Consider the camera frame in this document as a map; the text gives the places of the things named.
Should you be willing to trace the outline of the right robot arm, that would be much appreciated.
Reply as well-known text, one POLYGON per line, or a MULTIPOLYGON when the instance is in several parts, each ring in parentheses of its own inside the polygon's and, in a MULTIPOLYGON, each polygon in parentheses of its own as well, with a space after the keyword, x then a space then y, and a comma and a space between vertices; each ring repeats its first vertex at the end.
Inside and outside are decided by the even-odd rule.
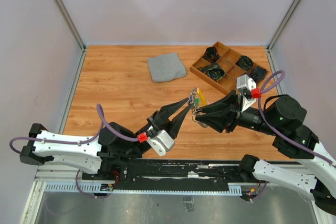
POLYGON ((240 126, 274 136, 272 145, 278 152, 294 159, 310 173, 291 172, 246 154, 238 165, 238 177, 244 182, 258 180, 286 187, 335 215, 335 160, 304 125, 307 110, 289 95, 272 96, 267 99, 273 102, 270 106, 252 108, 260 96, 259 89, 241 94, 232 91, 219 101, 201 107, 195 119, 220 133, 230 133, 240 126))

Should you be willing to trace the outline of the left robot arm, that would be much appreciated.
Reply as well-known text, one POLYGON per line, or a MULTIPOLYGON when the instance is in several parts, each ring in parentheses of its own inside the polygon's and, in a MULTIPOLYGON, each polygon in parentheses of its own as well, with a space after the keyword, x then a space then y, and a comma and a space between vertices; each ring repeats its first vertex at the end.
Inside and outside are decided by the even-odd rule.
POLYGON ((33 124, 19 159, 28 165, 65 165, 105 180, 123 163, 142 158, 149 150, 166 155, 191 108, 189 98, 165 105, 147 119, 144 127, 132 132, 116 122, 107 122, 98 104, 101 125, 95 135, 54 134, 41 124, 33 124))

